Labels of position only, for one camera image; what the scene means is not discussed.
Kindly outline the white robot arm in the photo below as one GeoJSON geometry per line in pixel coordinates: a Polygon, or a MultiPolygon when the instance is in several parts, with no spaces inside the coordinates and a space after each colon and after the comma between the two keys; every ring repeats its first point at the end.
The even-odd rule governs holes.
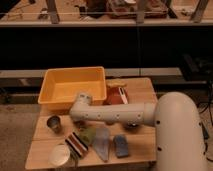
{"type": "Polygon", "coordinates": [[[208,171],[201,120],[194,101],[169,92],[156,103],[90,105],[80,93],[69,114],[73,120],[144,124],[156,129],[156,171],[208,171]]]}

